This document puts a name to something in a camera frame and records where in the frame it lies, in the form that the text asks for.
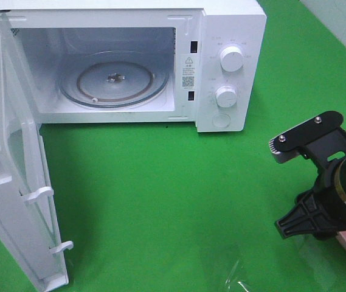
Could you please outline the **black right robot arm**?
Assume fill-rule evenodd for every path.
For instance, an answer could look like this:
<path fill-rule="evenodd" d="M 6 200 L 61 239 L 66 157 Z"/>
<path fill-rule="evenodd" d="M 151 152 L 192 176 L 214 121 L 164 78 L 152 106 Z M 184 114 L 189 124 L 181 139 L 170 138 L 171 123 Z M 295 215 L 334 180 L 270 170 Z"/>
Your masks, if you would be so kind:
<path fill-rule="evenodd" d="M 326 111 L 269 141 L 278 163 L 298 155 L 317 167 L 311 189 L 295 198 L 294 207 L 275 226 L 282 238 L 311 234 L 325 240 L 346 231 L 346 131 L 344 117 Z"/>

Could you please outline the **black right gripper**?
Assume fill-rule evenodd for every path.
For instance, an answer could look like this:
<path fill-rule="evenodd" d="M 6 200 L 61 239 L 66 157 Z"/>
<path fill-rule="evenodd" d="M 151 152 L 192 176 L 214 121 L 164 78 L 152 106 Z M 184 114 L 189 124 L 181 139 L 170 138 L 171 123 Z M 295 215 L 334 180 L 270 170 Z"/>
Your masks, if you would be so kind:
<path fill-rule="evenodd" d="M 297 195 L 295 206 L 275 222 L 282 238 L 311 234 L 317 240 L 328 240 L 346 225 L 346 207 L 334 182 L 340 164 L 341 161 L 332 161 L 317 177 L 313 190 Z"/>

